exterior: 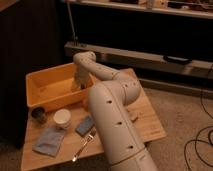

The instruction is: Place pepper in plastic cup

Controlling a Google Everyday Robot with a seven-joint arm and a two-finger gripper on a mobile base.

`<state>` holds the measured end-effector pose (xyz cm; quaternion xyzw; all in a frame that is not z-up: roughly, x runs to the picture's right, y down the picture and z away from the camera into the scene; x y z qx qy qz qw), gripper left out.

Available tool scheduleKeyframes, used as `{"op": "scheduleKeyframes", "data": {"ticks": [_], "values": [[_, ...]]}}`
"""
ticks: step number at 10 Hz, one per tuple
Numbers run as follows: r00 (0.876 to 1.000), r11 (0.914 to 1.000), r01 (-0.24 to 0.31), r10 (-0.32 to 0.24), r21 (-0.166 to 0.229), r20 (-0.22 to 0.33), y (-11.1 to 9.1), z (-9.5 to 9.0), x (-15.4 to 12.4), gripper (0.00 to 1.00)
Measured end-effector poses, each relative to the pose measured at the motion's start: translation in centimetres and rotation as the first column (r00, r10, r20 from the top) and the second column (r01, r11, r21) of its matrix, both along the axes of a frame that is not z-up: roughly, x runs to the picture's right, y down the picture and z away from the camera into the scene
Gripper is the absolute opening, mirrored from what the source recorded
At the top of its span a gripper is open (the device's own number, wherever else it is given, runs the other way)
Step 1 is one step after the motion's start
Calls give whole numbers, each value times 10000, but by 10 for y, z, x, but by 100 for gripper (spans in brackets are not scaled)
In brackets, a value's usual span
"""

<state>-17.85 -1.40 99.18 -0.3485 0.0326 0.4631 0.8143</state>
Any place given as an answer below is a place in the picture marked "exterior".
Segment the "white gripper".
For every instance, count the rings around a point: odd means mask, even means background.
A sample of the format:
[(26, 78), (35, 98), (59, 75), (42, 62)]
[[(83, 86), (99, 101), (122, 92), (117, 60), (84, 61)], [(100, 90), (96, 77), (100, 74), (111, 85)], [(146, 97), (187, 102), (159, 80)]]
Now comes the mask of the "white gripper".
[(89, 72), (80, 66), (76, 67), (71, 90), (73, 92), (89, 88), (93, 84)]

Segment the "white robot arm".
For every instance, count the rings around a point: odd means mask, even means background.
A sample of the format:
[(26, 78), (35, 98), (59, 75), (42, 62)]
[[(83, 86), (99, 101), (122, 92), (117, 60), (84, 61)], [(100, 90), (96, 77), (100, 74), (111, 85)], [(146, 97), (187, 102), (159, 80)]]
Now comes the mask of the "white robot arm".
[(158, 171), (125, 109), (140, 96), (138, 80), (97, 63), (91, 51), (75, 54), (73, 62), (78, 83), (87, 74), (99, 79), (89, 90), (88, 107), (111, 171)]

